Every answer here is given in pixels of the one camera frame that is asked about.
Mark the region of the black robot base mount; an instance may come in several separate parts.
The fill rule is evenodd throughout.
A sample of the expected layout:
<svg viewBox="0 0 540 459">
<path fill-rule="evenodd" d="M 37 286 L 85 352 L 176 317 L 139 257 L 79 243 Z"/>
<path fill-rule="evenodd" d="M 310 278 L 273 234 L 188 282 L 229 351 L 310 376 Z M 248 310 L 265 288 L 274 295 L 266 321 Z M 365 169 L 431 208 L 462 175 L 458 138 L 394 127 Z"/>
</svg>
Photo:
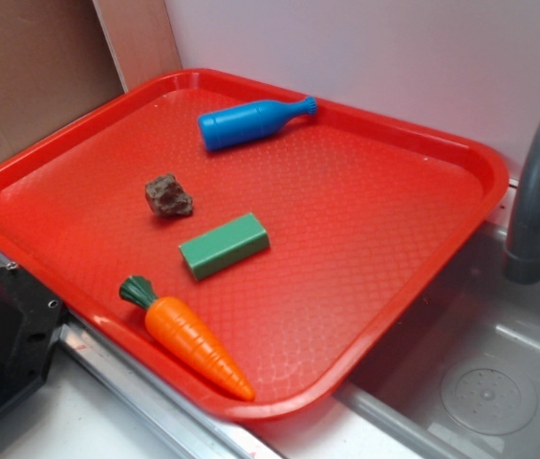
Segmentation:
<svg viewBox="0 0 540 459">
<path fill-rule="evenodd" d="M 0 417 L 47 380 L 63 301 L 22 267 L 0 267 Z"/>
</svg>

